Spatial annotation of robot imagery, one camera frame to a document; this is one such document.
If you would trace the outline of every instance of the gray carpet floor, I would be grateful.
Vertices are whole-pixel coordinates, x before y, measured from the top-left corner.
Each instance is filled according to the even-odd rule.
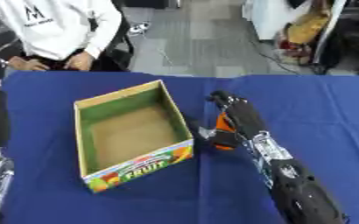
[[[242,18],[243,0],[183,0],[177,10],[127,8],[131,22],[151,22],[133,37],[137,55],[131,70],[148,74],[237,77],[248,74],[311,74],[306,67],[277,65],[272,44],[259,43]],[[350,74],[333,69],[331,74]]]

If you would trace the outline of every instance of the black chair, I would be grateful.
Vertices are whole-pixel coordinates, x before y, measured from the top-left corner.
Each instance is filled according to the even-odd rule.
[[[116,36],[111,40],[110,44],[107,46],[106,50],[103,54],[106,56],[106,59],[110,61],[103,61],[102,70],[104,71],[129,71],[128,67],[130,65],[130,61],[135,54],[135,47],[130,42],[130,38],[128,36],[128,31],[130,29],[130,23],[126,19],[123,13],[123,1],[122,0],[112,0],[111,1],[114,6],[120,11],[122,15],[122,20],[120,27],[116,33]],[[95,31],[98,24],[94,19],[89,20],[91,24],[91,30]],[[126,44],[127,50],[118,49],[118,45]]]

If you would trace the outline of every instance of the cardboard box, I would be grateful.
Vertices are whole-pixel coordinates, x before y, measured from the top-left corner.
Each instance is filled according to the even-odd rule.
[[[81,177],[98,193],[177,164],[194,140],[161,80],[74,104]]]

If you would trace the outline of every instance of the sleeve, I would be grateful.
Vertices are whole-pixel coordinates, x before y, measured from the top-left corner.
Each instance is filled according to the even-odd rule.
[[[85,51],[97,59],[116,36],[122,15],[110,0],[88,0],[88,6],[88,12],[96,19],[98,27]]]

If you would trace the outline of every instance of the blue table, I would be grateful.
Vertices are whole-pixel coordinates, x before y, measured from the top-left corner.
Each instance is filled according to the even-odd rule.
[[[16,178],[5,223],[280,224],[243,150],[197,144],[194,159],[92,194],[79,178],[73,102],[164,80],[185,114],[212,125],[204,97],[226,89],[250,99],[281,145],[310,168],[359,224],[359,77],[250,76],[232,80],[141,73],[15,73],[6,154]]]

